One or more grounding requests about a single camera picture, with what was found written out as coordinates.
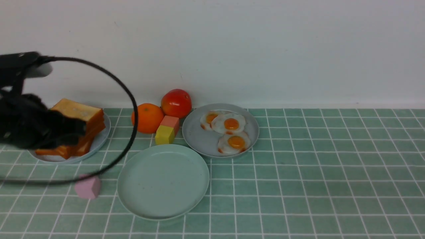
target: fried egg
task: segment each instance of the fried egg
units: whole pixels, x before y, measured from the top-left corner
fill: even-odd
[[[211,128],[220,134],[237,134],[244,130],[246,123],[240,114],[221,114],[211,122]]]
[[[219,115],[227,114],[228,111],[209,111],[200,118],[201,128],[211,131],[211,122]]]
[[[251,141],[245,132],[225,134],[218,140],[218,151],[224,155],[233,155],[249,148]]]

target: light green plate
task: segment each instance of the light green plate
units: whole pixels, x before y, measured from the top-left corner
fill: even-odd
[[[204,196],[210,172],[204,159],[181,145],[158,145],[131,158],[118,177],[124,207],[149,220],[167,220],[194,208]]]

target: orange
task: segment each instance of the orange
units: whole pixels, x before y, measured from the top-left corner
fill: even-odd
[[[137,131],[144,134],[153,134],[158,129],[164,113],[161,108],[156,105],[145,103],[137,107],[139,111],[139,124]],[[134,125],[134,112],[131,114],[131,122]]]

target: black cable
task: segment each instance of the black cable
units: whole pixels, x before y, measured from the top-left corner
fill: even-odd
[[[130,140],[127,143],[127,146],[124,148],[124,150],[121,152],[121,154],[109,165],[107,165],[106,167],[100,169],[99,171],[96,172],[92,172],[89,173],[87,176],[81,177],[81,178],[74,178],[74,179],[68,179],[68,180],[21,180],[21,179],[2,179],[0,178],[0,183],[3,184],[14,184],[14,185],[35,185],[35,186],[47,186],[47,185],[64,185],[64,184],[70,184],[70,183],[74,183],[74,182],[78,182],[78,181],[83,181],[86,180],[88,178],[91,178],[93,176],[98,176],[103,174],[104,172],[108,171],[109,169],[111,169],[113,166],[115,166],[119,161],[121,161],[124,156],[126,155],[126,153],[130,150],[134,139],[136,138],[136,133],[137,133],[137,125],[138,125],[138,121],[139,121],[139,112],[137,111],[137,103],[136,100],[134,99],[133,94],[130,92],[130,90],[127,88],[127,86],[124,85],[124,83],[118,79],[116,76],[114,76],[114,74],[110,73],[108,70],[106,70],[105,68],[96,65],[94,63],[91,63],[89,61],[83,60],[83,59],[79,59],[79,58],[74,58],[74,57],[43,57],[42,62],[40,62],[41,64],[45,64],[45,63],[49,63],[49,62],[53,62],[53,61],[73,61],[73,62],[79,62],[88,66],[91,66],[95,69],[98,69],[99,71],[107,74],[109,77],[111,77],[115,82],[118,83],[119,86],[121,86],[121,88],[124,89],[124,91],[127,93],[127,95],[130,97],[131,103],[133,104],[133,110],[134,110],[134,127],[133,127],[133,131],[131,132],[131,136],[130,136]]]

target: toy block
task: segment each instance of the toy block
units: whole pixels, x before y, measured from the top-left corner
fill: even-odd
[[[174,141],[174,129],[172,127],[160,125],[155,135],[156,145],[172,144]]]
[[[80,178],[87,176],[87,174],[80,175]],[[75,191],[80,198],[95,199],[99,196],[100,192],[100,178],[95,176],[75,184]]]
[[[173,116],[164,116],[160,125],[168,126],[174,129],[174,136],[177,135],[178,130],[180,129],[180,121],[177,117]]]

